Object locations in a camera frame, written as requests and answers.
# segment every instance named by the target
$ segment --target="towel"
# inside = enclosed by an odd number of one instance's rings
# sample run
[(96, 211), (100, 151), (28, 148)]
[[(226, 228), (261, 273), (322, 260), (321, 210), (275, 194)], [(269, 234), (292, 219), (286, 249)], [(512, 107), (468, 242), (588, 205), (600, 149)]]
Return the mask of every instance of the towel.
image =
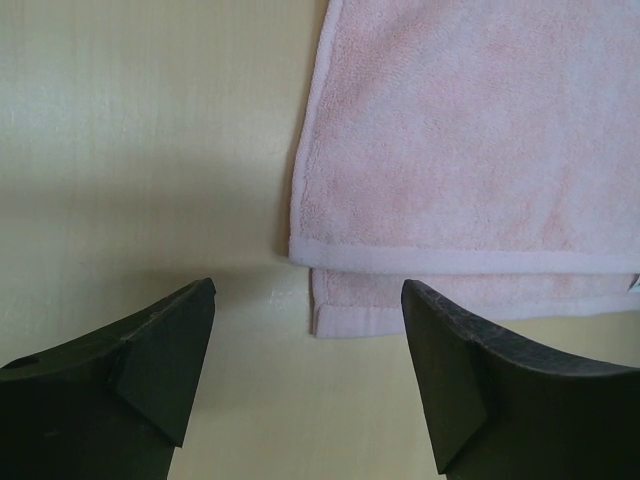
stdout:
[(640, 309), (640, 0), (331, 0), (290, 258), (318, 336), (401, 280), (490, 319)]

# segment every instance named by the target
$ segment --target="pink towel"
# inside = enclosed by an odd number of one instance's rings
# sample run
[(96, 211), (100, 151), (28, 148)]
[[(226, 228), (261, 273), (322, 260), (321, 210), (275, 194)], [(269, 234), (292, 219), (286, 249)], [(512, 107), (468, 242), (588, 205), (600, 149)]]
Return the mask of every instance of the pink towel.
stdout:
[(640, 309), (639, 92), (640, 0), (331, 0), (291, 212), (317, 335), (401, 332), (406, 277), (492, 319)]

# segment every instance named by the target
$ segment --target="light wood surface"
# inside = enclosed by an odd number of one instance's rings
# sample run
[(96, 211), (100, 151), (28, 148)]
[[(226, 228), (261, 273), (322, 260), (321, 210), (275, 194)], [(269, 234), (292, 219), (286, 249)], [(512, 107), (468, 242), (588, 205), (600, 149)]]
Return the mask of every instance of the light wood surface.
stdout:
[[(176, 480), (433, 479), (402, 337), (316, 341), (286, 198), (326, 0), (0, 0), (0, 364), (219, 290)], [(511, 325), (640, 364), (640, 318)]]

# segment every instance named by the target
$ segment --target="black plastic part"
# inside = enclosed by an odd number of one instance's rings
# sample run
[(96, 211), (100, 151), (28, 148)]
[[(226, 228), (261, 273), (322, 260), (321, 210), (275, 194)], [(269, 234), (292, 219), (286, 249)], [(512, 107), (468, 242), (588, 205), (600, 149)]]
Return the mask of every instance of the black plastic part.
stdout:
[(405, 282), (402, 307), (440, 473), (637, 478), (640, 369), (536, 343), (417, 281)]
[(0, 479), (166, 479), (215, 313), (211, 280), (0, 369)]

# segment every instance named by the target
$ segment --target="white label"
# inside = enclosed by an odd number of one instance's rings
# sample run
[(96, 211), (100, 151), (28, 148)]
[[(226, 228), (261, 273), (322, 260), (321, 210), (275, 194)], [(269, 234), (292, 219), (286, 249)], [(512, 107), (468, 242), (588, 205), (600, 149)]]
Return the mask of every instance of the white label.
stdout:
[(630, 293), (640, 293), (640, 275), (636, 278), (636, 283), (634, 283), (629, 289)]

